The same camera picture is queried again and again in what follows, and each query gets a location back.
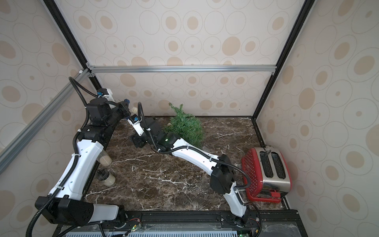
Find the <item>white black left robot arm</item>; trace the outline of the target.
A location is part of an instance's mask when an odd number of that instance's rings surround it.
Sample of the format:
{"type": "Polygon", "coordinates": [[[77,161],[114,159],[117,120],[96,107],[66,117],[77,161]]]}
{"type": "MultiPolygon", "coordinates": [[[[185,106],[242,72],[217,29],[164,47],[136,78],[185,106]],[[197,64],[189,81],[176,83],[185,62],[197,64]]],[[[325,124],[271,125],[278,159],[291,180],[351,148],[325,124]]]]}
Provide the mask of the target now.
{"type": "Polygon", "coordinates": [[[87,103],[82,94],[86,88],[72,77],[69,81],[84,105],[86,119],[73,138],[74,152],[61,178],[47,196],[36,200],[37,212],[27,227],[27,237],[32,236],[41,216],[52,224],[69,226],[69,230],[89,224],[125,222],[124,207],[85,202],[83,193],[115,127],[122,119],[131,116],[129,100],[116,103],[111,99],[110,91],[101,88],[87,103]]]}

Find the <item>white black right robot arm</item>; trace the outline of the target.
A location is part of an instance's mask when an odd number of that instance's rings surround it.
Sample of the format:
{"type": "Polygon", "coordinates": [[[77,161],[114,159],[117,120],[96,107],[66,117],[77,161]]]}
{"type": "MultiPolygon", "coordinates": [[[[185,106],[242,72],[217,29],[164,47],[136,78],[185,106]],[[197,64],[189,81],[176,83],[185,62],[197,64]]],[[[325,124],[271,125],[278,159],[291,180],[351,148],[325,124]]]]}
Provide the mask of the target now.
{"type": "Polygon", "coordinates": [[[227,201],[235,225],[242,228],[247,224],[250,209],[239,191],[249,188],[252,181],[242,169],[232,165],[225,154],[217,156],[207,153],[175,133],[164,132],[155,119],[145,117],[142,103],[139,102],[132,113],[128,122],[135,130],[135,135],[131,137],[135,147],[143,148],[150,144],[158,154],[184,159],[205,171],[210,176],[211,189],[227,201]]]}

